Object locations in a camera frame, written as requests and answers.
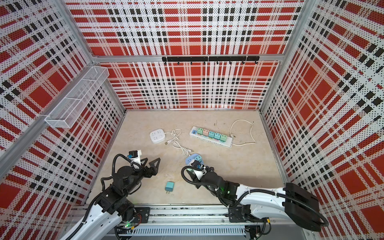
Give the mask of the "white square power strip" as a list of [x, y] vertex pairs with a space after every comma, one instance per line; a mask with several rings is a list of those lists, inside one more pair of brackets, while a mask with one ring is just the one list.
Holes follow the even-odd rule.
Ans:
[[166, 139], [166, 134], [163, 129], [157, 129], [150, 132], [150, 139], [152, 143], [159, 144]]

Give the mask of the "blue square power strip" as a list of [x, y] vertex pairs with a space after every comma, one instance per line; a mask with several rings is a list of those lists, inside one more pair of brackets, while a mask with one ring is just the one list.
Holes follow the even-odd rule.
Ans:
[[[193, 163], [194, 161], [196, 161], [196, 160], [194, 160], [193, 159], [193, 154], [192, 155], [190, 155], [190, 156], [188, 156], [187, 158], [186, 158], [186, 160], [185, 160], [185, 162], [186, 162], [186, 165], [187, 166], [189, 166], [191, 163]], [[203, 158], [202, 158], [202, 160], [201, 161], [198, 161], [200, 164], [204, 164], [204, 161], [203, 161]]]

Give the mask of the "long white power strip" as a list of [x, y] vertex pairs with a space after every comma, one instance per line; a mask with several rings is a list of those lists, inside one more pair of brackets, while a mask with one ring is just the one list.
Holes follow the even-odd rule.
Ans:
[[196, 138], [201, 141], [212, 143], [225, 148], [231, 148], [233, 145], [233, 138], [201, 127], [193, 126], [189, 134], [192, 138]]

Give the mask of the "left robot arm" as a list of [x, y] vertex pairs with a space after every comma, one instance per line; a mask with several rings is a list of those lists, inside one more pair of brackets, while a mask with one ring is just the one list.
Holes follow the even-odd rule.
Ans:
[[135, 218], [135, 205], [127, 197], [144, 178], [159, 171], [160, 158], [148, 164], [141, 160], [141, 151], [130, 151], [128, 156], [117, 154], [112, 173], [101, 178], [102, 191], [91, 201], [83, 218], [62, 237], [63, 240], [101, 240], [121, 222]]

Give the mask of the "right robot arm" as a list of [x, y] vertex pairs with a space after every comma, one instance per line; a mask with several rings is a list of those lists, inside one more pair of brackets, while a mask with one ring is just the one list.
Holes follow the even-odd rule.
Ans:
[[208, 190], [227, 209], [243, 207], [247, 221], [268, 218], [290, 219], [297, 226], [313, 232], [320, 232], [329, 226], [327, 218], [320, 213], [318, 198], [293, 183], [283, 188], [253, 188], [224, 180], [214, 168], [197, 164], [181, 170], [184, 181]]

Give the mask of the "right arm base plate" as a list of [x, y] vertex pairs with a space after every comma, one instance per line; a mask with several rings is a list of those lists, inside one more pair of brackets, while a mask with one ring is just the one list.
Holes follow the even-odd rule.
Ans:
[[267, 223], [267, 219], [259, 219], [251, 214], [251, 206], [244, 205], [228, 209], [228, 218], [230, 223]]

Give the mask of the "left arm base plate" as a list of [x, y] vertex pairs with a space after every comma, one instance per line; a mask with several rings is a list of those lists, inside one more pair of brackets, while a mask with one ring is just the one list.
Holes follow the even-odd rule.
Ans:
[[145, 224], [149, 220], [151, 208], [149, 207], [134, 207], [128, 209], [123, 215], [123, 222], [130, 224]]

